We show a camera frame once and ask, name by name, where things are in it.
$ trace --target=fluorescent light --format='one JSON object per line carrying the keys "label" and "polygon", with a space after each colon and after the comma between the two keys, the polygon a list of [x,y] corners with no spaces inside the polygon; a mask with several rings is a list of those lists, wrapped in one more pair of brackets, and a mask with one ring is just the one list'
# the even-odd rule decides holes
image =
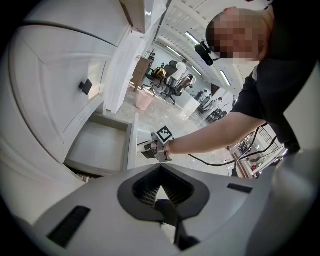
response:
{"label": "fluorescent light", "polygon": [[231,86],[231,84],[229,83],[229,81],[228,81],[225,73],[224,73],[222,70],[220,71],[220,73],[221,73],[221,75],[223,76],[223,78],[224,78],[224,80],[226,81],[226,83],[228,84],[228,86]]}
{"label": "fluorescent light", "polygon": [[169,46],[167,46],[167,48],[170,50],[170,51],[172,51],[172,52],[174,52],[176,55],[178,55],[179,57],[181,57],[181,55],[179,54],[179,53],[177,53],[174,49],[172,49],[171,47],[169,47]]}
{"label": "fluorescent light", "polygon": [[192,66],[192,68],[195,70],[195,72],[197,72],[200,76],[202,76],[202,74],[200,74],[200,72],[194,66]]}
{"label": "fluorescent light", "polygon": [[195,39],[192,34],[190,34],[189,32],[186,32],[185,34],[188,38],[190,38],[192,41],[194,41],[196,45],[200,44],[200,42],[197,39]]}

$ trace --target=pink trash bin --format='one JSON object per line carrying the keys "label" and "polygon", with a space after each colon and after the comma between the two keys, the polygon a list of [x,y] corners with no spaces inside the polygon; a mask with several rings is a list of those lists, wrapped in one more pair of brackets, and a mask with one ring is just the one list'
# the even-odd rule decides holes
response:
{"label": "pink trash bin", "polygon": [[136,100],[135,106],[140,110],[146,110],[149,104],[155,99],[150,93],[144,90],[138,91],[138,99]]}

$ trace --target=black cable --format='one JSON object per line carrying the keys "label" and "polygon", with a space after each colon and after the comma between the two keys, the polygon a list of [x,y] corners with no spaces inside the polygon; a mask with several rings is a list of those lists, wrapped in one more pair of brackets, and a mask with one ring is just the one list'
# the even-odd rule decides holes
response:
{"label": "black cable", "polygon": [[[238,160],[242,160],[242,159],[245,159],[245,158],[247,158],[247,157],[251,157],[251,156],[254,156],[254,155],[257,155],[257,154],[266,152],[268,149],[270,149],[270,147],[273,145],[273,143],[275,143],[276,139],[277,139],[277,136],[275,136],[275,137],[273,138],[273,140],[271,141],[270,145],[269,145],[265,150],[261,150],[261,151],[255,152],[255,153],[251,153],[251,154],[245,155],[245,156],[243,156],[243,157],[240,157]],[[233,161],[226,162],[226,163],[213,164],[213,163],[205,162],[205,161],[203,161],[203,160],[195,157],[195,156],[192,155],[192,154],[187,154],[187,155],[190,156],[190,157],[192,157],[192,158],[194,158],[194,159],[196,159],[196,160],[198,160],[198,161],[200,161],[200,162],[202,162],[202,163],[204,163],[204,164],[207,165],[207,166],[226,166],[226,165],[232,164],[232,163],[234,163],[234,162],[236,161],[236,160],[233,160]]]}
{"label": "black cable", "polygon": [[285,146],[282,146],[282,147],[279,147],[278,149],[276,149],[275,151],[272,151],[271,153],[269,153],[269,154],[266,154],[266,155],[263,155],[263,156],[261,156],[261,157],[259,157],[259,158],[256,158],[255,160],[260,160],[261,158],[265,158],[266,156],[269,156],[269,155],[271,155],[271,154],[273,154],[274,152],[276,152],[276,151],[278,151],[278,150],[280,150],[280,149],[282,149],[282,148],[284,148]]}
{"label": "black cable", "polygon": [[253,140],[252,140],[251,145],[250,145],[250,146],[247,148],[247,150],[235,161],[234,167],[233,167],[232,171],[235,171],[235,170],[236,170],[237,164],[238,164],[240,158],[242,158],[246,153],[248,153],[248,151],[249,151],[249,150],[251,149],[251,147],[253,146],[253,144],[254,144],[254,142],[255,142],[255,140],[256,140],[256,137],[257,137],[259,128],[260,128],[260,126],[259,126],[259,127],[256,129],[256,131],[255,131],[255,134],[254,134],[254,137],[253,137]]}

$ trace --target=ear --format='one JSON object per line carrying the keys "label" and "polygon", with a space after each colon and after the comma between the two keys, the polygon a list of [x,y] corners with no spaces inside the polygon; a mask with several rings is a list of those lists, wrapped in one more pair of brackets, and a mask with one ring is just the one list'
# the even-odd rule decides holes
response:
{"label": "ear", "polygon": [[226,11],[232,10],[232,9],[237,9],[237,7],[231,6],[231,7],[225,8],[223,11],[226,12]]}

